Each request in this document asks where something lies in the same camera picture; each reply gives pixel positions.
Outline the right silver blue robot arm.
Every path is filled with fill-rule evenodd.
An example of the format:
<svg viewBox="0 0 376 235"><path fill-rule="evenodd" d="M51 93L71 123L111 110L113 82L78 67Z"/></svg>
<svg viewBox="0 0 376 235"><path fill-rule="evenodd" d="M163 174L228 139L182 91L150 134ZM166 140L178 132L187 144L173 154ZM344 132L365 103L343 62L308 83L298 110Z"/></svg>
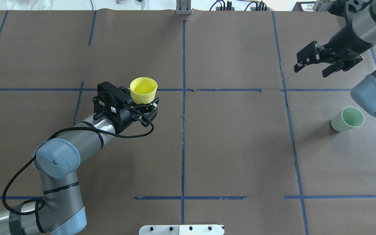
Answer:
<svg viewBox="0 0 376 235"><path fill-rule="evenodd" d="M349 71L363 61L364 52L376 45L376 0L319 0L329 13L345 18L346 25L328 43L310 42L297 52L295 73L306 66L327 63L322 70L326 78L338 71ZM351 98L373 117L376 117L376 69L351 89Z"/></svg>

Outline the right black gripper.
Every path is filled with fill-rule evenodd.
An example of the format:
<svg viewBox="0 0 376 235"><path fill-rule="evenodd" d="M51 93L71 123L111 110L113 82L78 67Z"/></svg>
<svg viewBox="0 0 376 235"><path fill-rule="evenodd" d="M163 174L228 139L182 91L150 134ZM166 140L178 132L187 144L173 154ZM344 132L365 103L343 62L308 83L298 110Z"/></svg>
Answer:
<svg viewBox="0 0 376 235"><path fill-rule="evenodd" d="M294 72L298 73L308 65L325 62L331 64L322 71L323 78L326 78L338 71L349 71L364 59L363 52L365 42L352 28L342 28L324 46L312 41L301 49L296 55Z"/></svg>

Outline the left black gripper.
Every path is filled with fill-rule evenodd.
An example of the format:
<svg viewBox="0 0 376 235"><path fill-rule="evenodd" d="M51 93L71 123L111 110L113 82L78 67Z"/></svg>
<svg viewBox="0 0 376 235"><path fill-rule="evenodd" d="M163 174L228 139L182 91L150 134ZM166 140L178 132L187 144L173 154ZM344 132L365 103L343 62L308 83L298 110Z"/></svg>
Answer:
<svg viewBox="0 0 376 235"><path fill-rule="evenodd" d="M142 124L152 122L158 113L160 98L155 98L151 103L142 104L140 113L131 109L133 98L124 87L116 87L110 82L102 82L97 85L97 95L93 98L94 114L93 122L97 123L101 118L109 119L115 133L120 134L133 122L140 121Z"/></svg>

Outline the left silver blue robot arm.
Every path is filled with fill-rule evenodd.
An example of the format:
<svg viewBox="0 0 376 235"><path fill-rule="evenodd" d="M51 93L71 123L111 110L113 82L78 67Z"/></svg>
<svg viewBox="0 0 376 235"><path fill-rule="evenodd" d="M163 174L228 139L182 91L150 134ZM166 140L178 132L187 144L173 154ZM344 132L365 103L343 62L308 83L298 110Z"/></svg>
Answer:
<svg viewBox="0 0 376 235"><path fill-rule="evenodd" d="M97 86L93 114L73 127L57 131L33 153L5 187L0 212L0 235L75 235L87 225L77 169L133 122L154 130L159 103L157 86L151 89ZM43 197L10 207L6 193L13 181L34 165L40 173Z"/></svg>

